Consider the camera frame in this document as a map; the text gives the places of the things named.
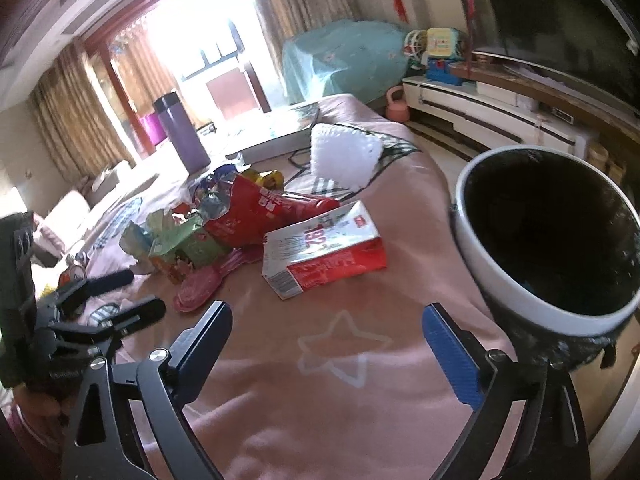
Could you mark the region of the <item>person's left hand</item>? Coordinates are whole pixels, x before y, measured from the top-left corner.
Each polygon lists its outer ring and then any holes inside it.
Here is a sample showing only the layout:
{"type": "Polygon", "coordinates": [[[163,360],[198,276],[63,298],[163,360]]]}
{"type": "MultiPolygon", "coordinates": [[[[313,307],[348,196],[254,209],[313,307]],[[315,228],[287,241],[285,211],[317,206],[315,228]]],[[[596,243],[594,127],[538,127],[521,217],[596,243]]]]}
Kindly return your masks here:
{"type": "Polygon", "coordinates": [[[32,392],[25,385],[15,387],[13,397],[23,411],[40,417],[69,415],[76,401],[76,396],[68,396],[59,401],[47,393],[32,392]]]}

